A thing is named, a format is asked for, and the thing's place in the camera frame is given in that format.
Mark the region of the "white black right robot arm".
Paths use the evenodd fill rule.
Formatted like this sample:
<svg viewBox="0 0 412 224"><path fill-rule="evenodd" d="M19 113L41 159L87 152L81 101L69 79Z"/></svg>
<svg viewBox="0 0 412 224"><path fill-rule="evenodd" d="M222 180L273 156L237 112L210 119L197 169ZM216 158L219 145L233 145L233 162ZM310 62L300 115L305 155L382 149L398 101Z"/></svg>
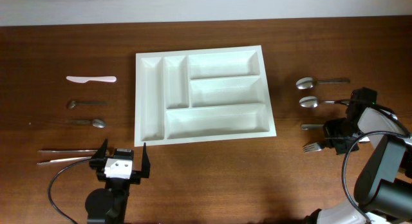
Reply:
<svg viewBox="0 0 412 224"><path fill-rule="evenodd" d="M303 147L306 153L335 149L344 155L341 169L346 201L330 209L317 209L304 223L403 223L411 222L411 183L397 178L411 177L411 132L395 112L377 104L377 92L356 89L346 106L346 117L321 125L324 140ZM349 192L346 171L350 154L360 142L369 142L374 151Z"/></svg>

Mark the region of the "silver fork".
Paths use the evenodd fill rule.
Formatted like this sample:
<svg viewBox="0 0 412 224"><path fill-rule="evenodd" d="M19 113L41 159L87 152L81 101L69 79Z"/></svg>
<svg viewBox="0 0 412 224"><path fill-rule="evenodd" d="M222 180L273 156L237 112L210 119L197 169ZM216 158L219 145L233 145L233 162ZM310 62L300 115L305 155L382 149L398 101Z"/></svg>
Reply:
<svg viewBox="0 0 412 224"><path fill-rule="evenodd" d="M314 142L314 143L306 144L305 146L303 146L303 152L311 153L311 152L322 151L325 147L326 147L325 141Z"/></svg>
<svg viewBox="0 0 412 224"><path fill-rule="evenodd" d="M302 130L312 130L312 129L322 129L323 124L302 124L301 129Z"/></svg>

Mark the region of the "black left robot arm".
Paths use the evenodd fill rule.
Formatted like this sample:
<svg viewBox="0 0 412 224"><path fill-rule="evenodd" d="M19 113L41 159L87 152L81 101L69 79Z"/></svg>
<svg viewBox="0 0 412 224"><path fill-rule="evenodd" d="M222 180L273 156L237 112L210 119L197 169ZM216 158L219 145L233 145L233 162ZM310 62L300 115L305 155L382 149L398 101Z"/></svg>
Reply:
<svg viewBox="0 0 412 224"><path fill-rule="evenodd" d="M126 215L129 189L139 185L150 175L151 164L147 148L143 146L141 169L133 169L134 151L115 149L113 156L106 154L108 140L90 158L89 166L105 187L92 191L85 201L88 223L123 223Z"/></svg>

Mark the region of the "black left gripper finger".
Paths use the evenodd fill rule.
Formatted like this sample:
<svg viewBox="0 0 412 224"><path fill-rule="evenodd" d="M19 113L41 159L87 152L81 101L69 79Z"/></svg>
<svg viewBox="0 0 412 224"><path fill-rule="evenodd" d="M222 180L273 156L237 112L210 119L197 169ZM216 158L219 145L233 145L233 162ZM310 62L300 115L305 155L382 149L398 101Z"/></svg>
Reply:
<svg viewBox="0 0 412 224"><path fill-rule="evenodd" d="M91 169L98 169L106 164L106 151L108 148L108 139L105 139L101 147L90 158L89 166Z"/></svg>
<svg viewBox="0 0 412 224"><path fill-rule="evenodd" d="M140 177L141 178L149 178L150 171L151 171L151 163L149 161L149 157L148 157L148 154L147 154L146 143L144 143L143 151L142 151L142 164L141 164Z"/></svg>

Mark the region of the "silver tablespoon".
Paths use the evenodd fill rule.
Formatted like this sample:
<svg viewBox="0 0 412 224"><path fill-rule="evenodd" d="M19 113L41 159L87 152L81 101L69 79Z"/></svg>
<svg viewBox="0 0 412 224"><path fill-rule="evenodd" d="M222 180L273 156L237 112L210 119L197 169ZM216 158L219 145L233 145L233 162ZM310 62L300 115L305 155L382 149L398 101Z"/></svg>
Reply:
<svg viewBox="0 0 412 224"><path fill-rule="evenodd" d="M341 100L319 100L317 97L314 97L314 96L303 97L299 100L299 105L301 107L315 108L321 104L338 104L338 105L344 105L344 106L349 105L349 103L345 100L343 101Z"/></svg>
<svg viewBox="0 0 412 224"><path fill-rule="evenodd" d="M328 79L328 80L315 80L312 77L304 77L299 79L295 85L297 89L310 89L317 84L349 84L350 79L339 78L339 79Z"/></svg>

